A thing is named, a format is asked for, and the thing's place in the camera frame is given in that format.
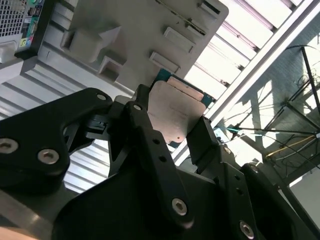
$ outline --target wire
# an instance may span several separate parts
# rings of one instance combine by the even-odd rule
[[[270,152],[266,157],[270,157],[270,156],[272,156],[273,154],[279,153],[279,152],[281,152],[281,151],[283,151],[283,150],[286,150],[286,149],[288,149],[288,148],[290,148],[290,147],[292,147],[292,146],[294,146],[294,145],[303,143],[304,141],[307,141],[308,139],[311,139],[311,138],[314,138],[314,137],[315,137],[314,135],[308,136],[308,137],[306,137],[305,139],[302,139],[302,140],[297,141],[297,142],[295,142],[295,143],[292,143],[292,144],[290,144],[290,145],[286,145],[286,144],[284,143],[283,146],[285,146],[285,147],[280,148],[280,149],[278,149],[278,150],[276,150],[276,151]]]
[[[311,143],[313,143],[316,139],[312,139],[311,141],[308,141],[305,145],[303,145],[300,149],[297,150],[297,152],[302,151],[303,149],[305,149],[308,145],[310,145]],[[282,157],[278,157],[275,160],[282,160],[282,159],[286,159],[288,157],[291,157],[293,155],[297,154],[296,152],[290,153],[289,155],[286,156],[282,156]]]
[[[286,144],[283,144],[283,142],[271,137],[271,136],[268,136],[268,135],[264,135],[264,137],[267,137],[267,138],[270,138],[274,141],[276,141],[277,143],[281,144],[281,145],[284,145],[286,146],[288,149],[291,149],[292,151],[294,151],[296,154],[300,155],[301,157],[303,157],[305,160],[307,160],[309,163],[311,163],[312,165],[314,165],[317,169],[320,169],[320,167],[318,167],[316,164],[314,164],[312,161],[310,161],[307,157],[303,156],[300,152],[294,150],[292,147],[286,145]]]
[[[230,131],[234,131],[234,132],[239,132],[239,129],[235,129],[235,128],[230,128],[230,127],[215,127],[214,129],[225,129],[225,130],[230,130]]]
[[[302,45],[288,46],[288,47],[285,49],[285,51],[286,51],[286,50],[289,50],[289,49],[302,48],[302,47],[312,48],[312,49],[315,49],[315,50],[317,50],[318,52],[320,52],[320,50],[319,50],[318,48],[316,48],[316,47],[314,47],[314,46],[310,46],[310,45],[304,45],[304,44],[302,44]]]

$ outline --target vent grille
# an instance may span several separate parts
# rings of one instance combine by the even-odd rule
[[[21,32],[27,0],[0,0],[0,37]]]

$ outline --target black cable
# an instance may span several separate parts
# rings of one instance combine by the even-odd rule
[[[274,141],[276,141],[277,143],[281,144],[281,145],[284,145],[285,147],[287,147],[288,149],[291,149],[292,151],[294,151],[296,154],[300,155],[301,157],[303,157],[306,161],[308,161],[309,163],[311,163],[312,165],[314,165],[317,169],[320,169],[320,167],[318,167],[316,164],[314,164],[312,161],[310,161],[306,156],[303,156],[300,152],[294,150],[292,147],[284,144],[283,142],[271,137],[271,136],[267,136],[267,135],[264,135],[264,137],[267,137],[267,138],[270,138]]]
[[[310,46],[310,45],[304,45],[304,44],[302,44],[302,45],[293,45],[293,46],[288,46],[288,47],[285,49],[285,51],[286,51],[286,50],[289,50],[289,49],[302,48],[302,47],[312,48],[312,49],[315,49],[315,50],[317,50],[317,51],[319,51],[319,52],[320,52],[320,50],[319,50],[319,49],[317,49],[316,47],[314,47],[314,46]]]

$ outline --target yellow cable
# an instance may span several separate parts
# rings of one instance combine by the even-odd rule
[[[273,154],[276,154],[276,153],[279,153],[279,152],[281,152],[281,151],[283,151],[283,150],[286,150],[286,149],[288,149],[288,148],[290,148],[290,147],[292,147],[292,146],[294,146],[294,145],[303,143],[304,141],[307,141],[308,139],[311,139],[311,138],[314,138],[314,137],[315,137],[314,135],[308,136],[308,137],[306,137],[305,139],[302,139],[302,140],[300,140],[300,141],[297,141],[297,142],[295,142],[295,143],[292,143],[292,144],[290,144],[290,145],[288,145],[288,146],[285,146],[285,147],[283,147],[283,148],[280,148],[280,149],[278,149],[278,150],[276,150],[276,151],[270,152],[270,153],[267,155],[267,157],[270,157],[270,156],[273,155]]]

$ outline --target screw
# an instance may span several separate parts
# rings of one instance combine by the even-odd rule
[[[133,105],[133,107],[137,110],[141,110],[141,107],[139,107],[138,105]]]
[[[97,95],[98,99],[101,99],[101,100],[106,100],[107,98],[101,94],[98,94]]]
[[[255,234],[254,231],[252,231],[251,227],[246,224],[244,221],[240,221],[239,223],[241,232],[248,238],[248,239],[254,239]]]
[[[172,200],[172,208],[180,216],[184,216],[187,214],[187,205],[179,198],[174,198]]]
[[[11,138],[0,138],[0,154],[12,154],[19,144]]]
[[[224,149],[228,154],[231,154],[231,153],[232,153],[231,150],[230,150],[229,148],[227,148],[226,146],[223,147],[223,149]]]
[[[258,170],[257,166],[250,164],[250,168],[251,168],[256,174],[259,173],[259,170]]]
[[[38,153],[38,159],[44,164],[55,164],[59,160],[59,154],[53,149],[43,149]]]

